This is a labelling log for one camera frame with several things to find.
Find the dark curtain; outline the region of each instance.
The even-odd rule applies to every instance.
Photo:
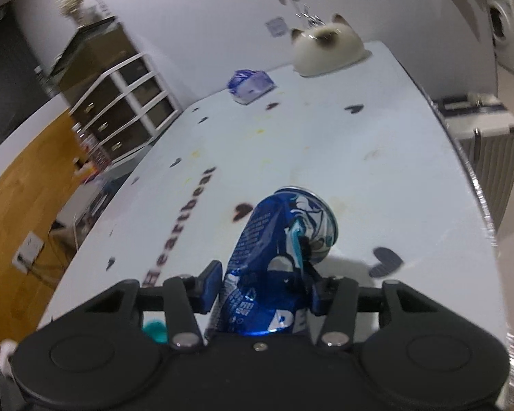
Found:
[[[0,20],[0,144],[49,100],[34,73],[37,66],[7,8]]]

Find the power outlet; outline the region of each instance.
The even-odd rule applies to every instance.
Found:
[[[44,247],[44,241],[37,237],[34,232],[29,232],[23,244],[19,246],[14,254],[11,263],[23,273],[27,273],[28,269],[25,264],[32,265],[38,254]]]

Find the blue soda can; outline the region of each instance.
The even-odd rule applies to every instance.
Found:
[[[207,333],[305,331],[304,262],[322,261],[337,236],[331,209],[307,190],[283,187],[263,199],[229,259]]]

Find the drawer knob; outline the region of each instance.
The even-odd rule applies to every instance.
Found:
[[[86,114],[88,114],[94,107],[95,107],[95,104],[92,102],[88,106],[86,106],[86,109],[84,109],[84,112]]]

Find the tabletop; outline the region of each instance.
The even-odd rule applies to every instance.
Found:
[[[190,106],[97,221],[40,325],[122,279],[161,285],[213,259],[226,267],[248,206],[295,185],[339,224],[323,275],[396,278],[505,342],[495,248],[466,168],[387,47],[366,48],[368,59],[323,76],[272,71],[277,87],[249,105],[222,91]],[[379,262],[378,247],[401,266]],[[202,330],[208,319],[197,316]],[[361,320],[365,338],[376,323]]]

